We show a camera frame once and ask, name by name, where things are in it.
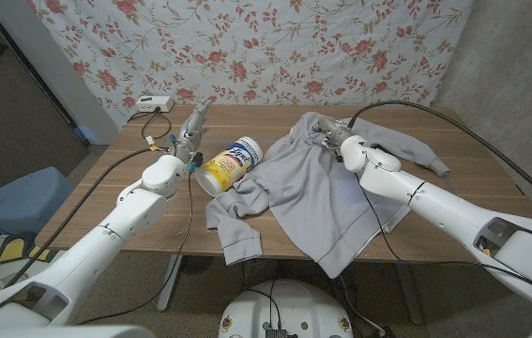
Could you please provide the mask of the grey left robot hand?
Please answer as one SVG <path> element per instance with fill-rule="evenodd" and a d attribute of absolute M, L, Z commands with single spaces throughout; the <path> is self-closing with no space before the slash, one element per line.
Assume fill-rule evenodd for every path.
<path fill-rule="evenodd" d="M 190 116 L 182 123 L 179 134 L 173 140 L 174 149 L 171 151 L 171 155 L 185 164 L 188 164 L 198 151 L 201 140 L 208 130 L 204 124 L 211 105 L 211 100 L 197 103 Z"/>

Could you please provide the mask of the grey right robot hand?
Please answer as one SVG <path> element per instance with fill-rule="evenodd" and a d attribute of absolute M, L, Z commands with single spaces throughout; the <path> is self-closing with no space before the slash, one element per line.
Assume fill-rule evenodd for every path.
<path fill-rule="evenodd" d="M 332 153 L 339 154 L 342 143 L 354 133 L 342 121 L 331 117 L 320 117 L 312 126 L 313 142 Z"/>

